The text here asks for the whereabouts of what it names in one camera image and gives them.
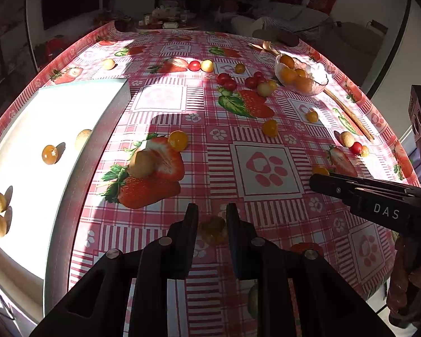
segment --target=paw print pattern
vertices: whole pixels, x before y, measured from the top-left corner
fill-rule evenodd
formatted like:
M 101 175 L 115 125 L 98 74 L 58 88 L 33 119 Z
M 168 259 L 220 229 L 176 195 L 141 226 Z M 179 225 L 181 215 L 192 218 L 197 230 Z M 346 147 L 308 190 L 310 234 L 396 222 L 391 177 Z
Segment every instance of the paw print pattern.
M 287 170 L 281 166 L 283 164 L 283 160 L 279 157 L 271 156 L 266 158 L 263 153 L 255 152 L 246 162 L 246 168 L 257 173 L 255 179 L 263 187 L 269 187 L 272 184 L 281 186 L 284 181 L 280 176 L 285 177 L 288 175 Z
M 95 243 L 95 232 L 94 231 L 87 231 L 83 232 L 81 238 L 83 239 L 84 247 L 89 248 L 92 243 Z
M 295 123 L 295 128 L 296 128 L 296 130 L 299 130 L 299 131 L 305 131 L 306 130 L 306 127 L 304 127 L 304 125 L 299 123 L 299 122 Z
M 226 219 L 226 206 L 227 206 L 227 204 L 220 204 L 220 209 L 219 209 L 219 211 L 217 213 L 217 216 L 218 217 L 221 217 L 223 219 Z M 238 211 L 238 213 L 240 215 L 241 214 L 241 210 L 240 210 L 239 207 L 237 207 L 237 211 Z
M 185 121 L 197 123 L 201 120 L 200 114 L 190 113 L 185 116 Z
M 379 250 L 376 244 L 376 237 L 373 235 L 363 235 L 360 239 L 359 256 L 363 257 L 363 263 L 366 267 L 370 267 L 376 262 L 375 253 Z
M 343 218 L 335 218 L 333 220 L 333 227 L 338 233 L 342 233 L 346 229 L 346 223 Z
M 297 143 L 297 138 L 293 135 L 293 134 L 285 134 L 284 135 L 284 140 L 288 143 L 288 144 L 296 144 Z
M 224 140 L 225 137 L 227 137 L 228 135 L 226 134 L 225 129 L 212 129 L 210 131 L 210 135 L 212 136 L 213 139 L 215 140 Z
M 200 235 L 196 236 L 195 241 L 195 248 L 193 250 L 193 258 L 203 258 L 206 255 L 206 248 L 208 248 L 209 245 L 203 241 L 203 238 L 201 238 Z
M 317 196 L 315 196 L 314 198 L 310 198 L 309 207 L 310 210 L 317 211 L 319 213 L 321 213 L 321 211 L 323 210 L 323 204 Z
M 371 114 L 371 122 L 375 125 L 376 128 L 382 128 L 385 122 L 379 110 L 375 108 L 373 110 L 373 113 Z

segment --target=pink checkered tablecloth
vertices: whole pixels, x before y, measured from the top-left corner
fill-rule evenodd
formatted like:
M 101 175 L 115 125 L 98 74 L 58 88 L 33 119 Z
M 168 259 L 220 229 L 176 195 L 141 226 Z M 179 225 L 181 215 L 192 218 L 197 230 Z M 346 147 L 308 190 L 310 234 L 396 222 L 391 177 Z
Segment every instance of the pink checkered tablecloth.
M 262 133 L 266 119 L 238 116 L 219 105 L 216 74 L 151 73 L 148 69 L 172 57 L 187 62 L 209 58 L 216 73 L 232 72 L 242 89 L 244 77 L 255 71 L 265 77 L 274 75 L 274 57 L 252 49 L 249 43 L 259 44 L 259 40 L 202 31 L 120 33 L 109 23 L 44 68 L 0 119 L 1 135 L 39 87 L 72 81 L 65 73 L 73 67 L 78 68 L 76 81 L 115 77 L 129 81 L 131 102 L 115 127 L 85 199 L 71 259 L 70 287 L 107 250 L 138 250 L 166 235 L 170 224 L 183 218 L 189 202 L 198 205 L 200 220 L 225 217 L 226 204 L 235 202 L 243 220 L 283 249 L 300 242 L 318 243 L 326 260 L 365 298 L 390 273 L 394 261 L 391 232 L 351 215 L 341 201 L 313 193 L 309 187 L 313 166 L 332 166 L 328 151 L 333 145 L 346 154 L 359 176 L 419 186 L 407 157 L 401 151 L 400 156 L 395 154 L 401 145 L 391 128 L 337 67 L 304 42 L 296 48 L 275 47 L 311 65 L 324 65 L 333 77 L 328 88 L 374 135 L 373 143 L 363 135 L 355 136 L 369 147 L 367 158 L 355 157 L 340 146 L 334 131 L 345 131 L 346 120 L 324 93 L 304 97 L 281 87 L 275 91 L 265 104 L 274 111 L 279 136 L 269 138 Z M 116 55 L 125 47 L 127 55 Z M 211 47 L 220 48 L 224 55 L 211 53 Z M 113 58 L 117 67 L 104 71 L 101 62 L 106 58 Z M 233 73 L 238 62 L 246 65 L 245 74 Z M 51 80 L 54 69 L 65 72 L 64 78 Z M 318 122 L 306 120 L 310 109 L 319 113 Z M 136 210 L 104 202 L 101 177 L 113 164 L 128 164 L 124 149 L 148 133 L 168 135 L 174 130 L 189 135 L 189 146 L 181 152 L 185 176 L 180 194 Z M 169 335 L 254 336 L 256 322 L 247 311 L 253 284 L 235 279 L 227 245 L 209 246 L 198 236 L 189 278 L 169 281 Z

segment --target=green leaf print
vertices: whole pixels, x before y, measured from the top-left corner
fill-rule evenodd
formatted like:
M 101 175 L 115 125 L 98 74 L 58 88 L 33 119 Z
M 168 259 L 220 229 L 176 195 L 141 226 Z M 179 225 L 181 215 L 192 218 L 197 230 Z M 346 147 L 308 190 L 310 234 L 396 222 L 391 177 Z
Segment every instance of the green leaf print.
M 348 122 L 348 120 L 342 115 L 342 113 L 339 112 L 339 110 L 337 108 L 333 108 L 332 110 L 335 114 L 338 115 L 338 119 L 339 119 L 340 123 L 342 124 L 342 126 L 344 126 L 346 129 L 348 129 L 352 134 L 359 135 L 357 133 L 357 130 L 351 125 L 350 122 Z
M 218 99 L 220 106 L 224 107 L 227 111 L 235 115 L 246 116 L 248 118 L 253 118 L 252 115 L 248 113 L 248 110 L 245 107 L 243 101 L 236 96 L 220 96 Z
M 404 180 L 404 176 L 402 174 L 400 165 L 394 165 L 393 170 L 395 174 L 398 176 L 398 179 L 400 179 L 401 181 Z
M 210 47 L 209 53 L 216 54 L 218 56 L 224 56 L 225 55 L 224 50 L 221 49 L 221 48 L 218 48 L 218 47 Z

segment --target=cherry tomato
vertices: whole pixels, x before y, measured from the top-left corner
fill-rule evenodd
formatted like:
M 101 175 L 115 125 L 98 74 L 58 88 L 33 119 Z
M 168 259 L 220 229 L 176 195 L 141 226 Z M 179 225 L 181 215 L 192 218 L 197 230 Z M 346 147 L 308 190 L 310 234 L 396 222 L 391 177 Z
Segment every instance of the cherry tomato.
M 189 136 L 183 131 L 176 130 L 172 131 L 168 136 L 168 144 L 170 144 L 174 150 L 180 152 L 184 151 L 189 143 Z
M 268 137 L 276 137 L 278 135 L 277 121 L 274 119 L 267 120 L 262 125 L 262 131 Z
M 274 91 L 277 89 L 277 82 L 275 80 L 269 80 L 267 81 L 267 84 L 271 87 L 271 89 Z
M 257 94 L 262 97 L 268 97 L 273 93 L 273 90 L 271 89 L 271 86 L 268 85 L 266 82 L 261 82 L 257 86 Z
M 311 123 L 316 123 L 318 121 L 318 113 L 316 111 L 309 111 L 306 114 L 306 119 Z
M 253 77 L 255 77 L 255 78 L 259 78 L 259 77 L 263 77 L 263 76 L 264 76 L 264 74 L 262 72 L 259 72 L 259 71 L 254 72 L 254 75 L 253 75 Z
M 235 82 L 233 79 L 227 80 L 223 87 L 228 91 L 234 91 L 237 87 L 237 82 Z
M 349 150 L 352 154 L 355 154 L 356 156 L 362 153 L 363 147 L 359 142 L 354 142 L 354 144 L 349 147 Z
M 217 76 L 217 83 L 219 84 L 219 85 L 223 85 L 223 84 L 225 84 L 225 82 L 227 81 L 227 80 L 230 80 L 231 79 L 231 76 L 229 76 L 229 74 L 219 74 L 218 76 Z
M 329 176 L 329 171 L 322 166 L 313 166 L 312 173 L 319 173 L 320 175 Z
M 201 63 L 198 62 L 197 60 L 193 60 L 192 62 L 189 63 L 189 70 L 191 71 L 199 71 L 201 69 Z
M 243 72 L 245 72 L 245 65 L 243 63 L 237 63 L 235 68 L 234 68 L 234 72 L 236 74 L 242 74 Z
M 362 157 L 368 157 L 369 155 L 369 148 L 366 145 L 362 146 L 362 152 L 360 153 L 360 156 Z
M 245 78 L 245 86 L 248 87 L 248 88 L 256 88 L 257 87 L 257 78 L 255 78 L 255 77 Z

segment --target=orange cherry tomato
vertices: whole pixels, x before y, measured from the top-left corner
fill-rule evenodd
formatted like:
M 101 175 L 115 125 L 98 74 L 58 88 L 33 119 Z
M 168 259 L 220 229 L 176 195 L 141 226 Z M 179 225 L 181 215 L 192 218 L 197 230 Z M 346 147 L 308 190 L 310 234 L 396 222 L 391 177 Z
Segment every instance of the orange cherry tomato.
M 271 89 L 274 91 L 277 89 L 277 82 L 275 80 L 269 80 L 267 81 L 267 84 L 271 87 Z
M 189 136 L 183 131 L 177 130 L 170 133 L 168 136 L 168 144 L 170 144 L 174 150 L 181 152 L 186 149 L 189 143 Z
M 278 135 L 277 121 L 274 119 L 267 120 L 262 125 L 262 131 L 268 137 L 276 137 Z
M 312 173 L 318 173 L 320 175 L 329 176 L 329 171 L 325 167 L 322 167 L 322 166 L 313 166 Z
M 245 72 L 245 65 L 243 63 L 237 63 L 235 68 L 234 68 L 234 72 L 236 74 L 242 74 L 243 72 Z
M 316 123 L 318 121 L 318 113 L 316 111 L 309 111 L 306 114 L 306 119 L 311 123 Z

